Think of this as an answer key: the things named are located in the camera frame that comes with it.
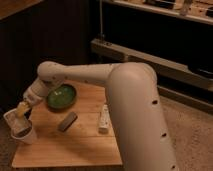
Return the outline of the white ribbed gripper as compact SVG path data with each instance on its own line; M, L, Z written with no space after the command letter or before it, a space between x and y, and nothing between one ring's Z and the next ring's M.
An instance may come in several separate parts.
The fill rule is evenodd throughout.
M32 91L31 88L28 88L24 94L23 99L30 105L35 106L38 105L43 98L38 96L36 93ZM29 116L31 108L26 105L25 102L20 102L17 106L17 113L19 117Z

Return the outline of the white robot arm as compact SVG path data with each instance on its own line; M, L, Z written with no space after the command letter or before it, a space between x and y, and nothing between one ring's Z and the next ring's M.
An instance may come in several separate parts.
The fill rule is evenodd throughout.
M33 107L66 80L105 88L125 171L180 171L163 114L154 69L141 62L66 66L45 61L26 89Z

